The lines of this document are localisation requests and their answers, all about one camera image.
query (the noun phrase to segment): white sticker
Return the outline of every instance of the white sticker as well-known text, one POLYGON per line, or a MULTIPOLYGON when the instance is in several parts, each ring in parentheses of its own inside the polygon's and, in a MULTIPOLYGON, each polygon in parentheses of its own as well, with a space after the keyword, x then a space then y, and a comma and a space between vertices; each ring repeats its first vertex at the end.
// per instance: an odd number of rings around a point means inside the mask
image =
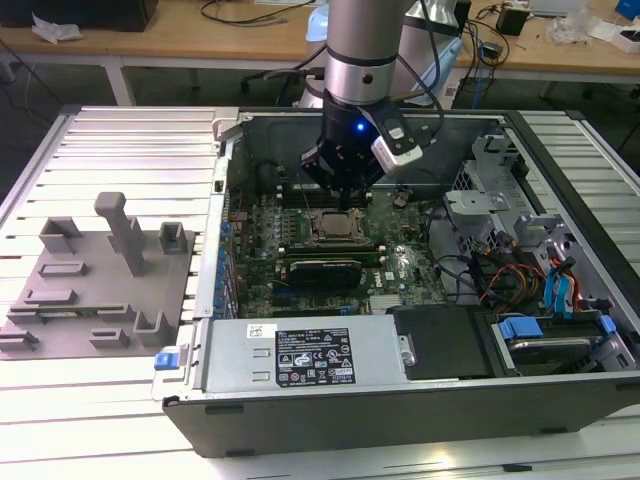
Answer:
POLYGON ((276 338, 278 325, 275 323, 247 325, 247 338, 276 338))

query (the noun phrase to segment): wooden table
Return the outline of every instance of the wooden table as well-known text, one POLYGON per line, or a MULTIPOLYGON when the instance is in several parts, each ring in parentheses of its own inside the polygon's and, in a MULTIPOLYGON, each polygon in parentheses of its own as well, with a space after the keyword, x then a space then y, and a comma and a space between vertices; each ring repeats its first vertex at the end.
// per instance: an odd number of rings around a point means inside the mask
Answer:
MULTIPOLYGON (((614 11, 616 1, 592 0, 593 13, 605 20, 622 23, 624 19, 614 11)), ((474 0, 472 17, 480 8, 492 3, 495 0, 474 0)), ((290 67, 307 56, 305 34, 309 8, 287 12, 285 24, 237 28, 202 17, 199 11, 202 4, 197 0, 160 0, 158 11, 142 33, 83 30, 84 39, 59 45, 39 39, 30 29, 0 28, 0 37, 27 62, 104 67, 119 105, 135 103, 122 72, 125 66, 272 69, 290 67)), ((278 8, 242 0, 224 4, 220 15, 242 19, 278 8)), ((496 19, 497 15, 492 14, 484 21, 493 26, 496 19)), ((640 82, 640 57, 625 54, 597 39, 588 45, 554 45, 547 35, 549 22, 534 18, 527 22, 520 37, 509 37, 511 54, 495 72, 497 78, 640 82)), ((480 36, 489 40, 493 34, 481 27, 480 36)), ((450 84, 461 78, 470 64, 468 35, 465 35, 465 42, 467 48, 458 59, 450 84)), ((0 61, 15 59, 8 52, 0 52, 0 61)))
MULTIPOLYGON (((160 0, 146 31, 140 33, 82 29, 82 40, 53 45, 28 28, 0 28, 0 38, 26 62, 104 67, 116 101, 123 106, 135 104, 122 72, 125 66, 268 70, 291 67, 307 56, 310 8, 287 12, 284 24, 238 28, 204 18, 200 14, 203 4, 198 0, 160 0)), ((219 14, 243 19, 280 8, 242 0, 223 4, 219 14)), ((0 52, 0 61, 15 58, 0 52)))

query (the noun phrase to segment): paper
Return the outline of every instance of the paper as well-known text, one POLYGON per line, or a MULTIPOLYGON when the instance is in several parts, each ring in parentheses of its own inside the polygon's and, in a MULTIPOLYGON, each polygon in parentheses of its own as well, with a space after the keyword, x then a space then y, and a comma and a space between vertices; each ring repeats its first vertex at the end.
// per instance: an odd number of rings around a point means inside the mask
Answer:
POLYGON ((84 38, 80 33, 77 25, 57 25, 55 23, 45 22, 41 18, 36 17, 33 13, 33 22, 35 25, 31 27, 31 31, 47 42, 57 44, 59 41, 77 40, 84 38))
POLYGON ((623 28, 621 25, 600 20, 600 22, 596 23, 591 30, 589 30, 589 35, 604 40, 605 42, 610 42, 623 28))

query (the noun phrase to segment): gray block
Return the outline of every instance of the gray block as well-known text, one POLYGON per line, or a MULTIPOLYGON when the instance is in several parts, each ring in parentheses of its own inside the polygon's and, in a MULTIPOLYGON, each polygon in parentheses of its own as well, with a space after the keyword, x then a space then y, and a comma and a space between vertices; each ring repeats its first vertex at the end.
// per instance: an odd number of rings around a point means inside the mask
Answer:
POLYGON ((70 288, 64 290, 29 290, 23 301, 28 305, 71 305, 76 301, 76 292, 70 288))
POLYGON ((139 237, 133 233, 131 224, 124 214, 127 199, 120 192, 102 192, 98 195, 94 209, 109 224, 113 238, 124 257, 131 275, 140 277, 144 274, 144 257, 139 237))
POLYGON ((89 342, 96 348, 128 348, 129 337, 121 328, 94 328, 89 342))
POLYGON ((7 318, 11 320, 14 325, 33 323, 44 324, 46 322, 46 319, 41 317, 40 313, 35 310, 25 312, 12 312, 11 310, 9 310, 7 312, 7 318))
POLYGON ((87 273, 84 262, 43 263, 38 273, 41 277, 80 277, 87 273))
POLYGON ((184 290, 195 243, 193 232, 185 232, 187 252, 165 255, 158 231, 144 232, 144 276, 132 277, 122 257, 115 254, 108 240, 110 232, 83 232, 71 238, 76 252, 74 260, 87 266, 84 276, 42 277, 44 264, 60 263, 43 251, 31 276, 25 283, 20 300, 12 305, 3 333, 20 331, 20 322, 29 323, 28 330, 39 339, 36 350, 0 352, 0 359, 28 360, 36 358, 82 358, 123 355, 122 349, 96 349, 87 338, 94 328, 121 328, 129 338, 127 356, 151 356, 157 346, 145 346, 133 332, 137 312, 154 323, 158 312, 164 312, 170 327, 166 345, 175 341, 184 290), (29 305, 23 300, 28 291, 76 292, 73 305, 29 305), (16 315, 16 323, 11 320, 16 315))
POLYGON ((71 217, 52 217, 47 219, 39 235, 44 248, 52 255, 73 254, 69 239, 81 236, 82 234, 71 217))
POLYGON ((164 312, 159 312, 153 323, 147 320, 144 313, 138 312, 133 325, 133 333, 137 335, 140 343, 145 347, 161 347, 167 344, 171 335, 171 327, 164 312))
POLYGON ((36 349, 38 339, 22 330, 0 333, 0 352, 31 352, 36 349))
POLYGON ((105 308, 104 305, 98 307, 98 317, 105 322, 133 322, 136 319, 136 312, 131 305, 118 305, 105 308))
MULTIPOLYGON (((147 237, 144 236, 144 232, 140 228, 140 222, 138 222, 137 217, 127 217, 129 220, 129 225, 131 226, 131 233, 137 242, 140 242, 141 248, 144 250, 144 243, 147 240, 147 237)), ((113 235, 109 236, 109 243, 111 243, 111 247, 115 253, 120 253, 120 246, 116 241, 113 235)))
POLYGON ((164 222, 160 225, 158 238, 165 255, 175 255, 187 251, 187 237, 180 222, 164 222))

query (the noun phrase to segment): black plastic cover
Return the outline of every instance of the black plastic cover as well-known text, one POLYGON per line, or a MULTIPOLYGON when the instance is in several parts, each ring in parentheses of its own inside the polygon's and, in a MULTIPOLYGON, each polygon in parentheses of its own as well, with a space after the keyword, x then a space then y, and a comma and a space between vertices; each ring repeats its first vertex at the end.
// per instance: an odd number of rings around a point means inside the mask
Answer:
POLYGON ((398 335, 409 337, 416 363, 405 366, 409 380, 506 376, 485 309, 448 305, 396 309, 398 335))

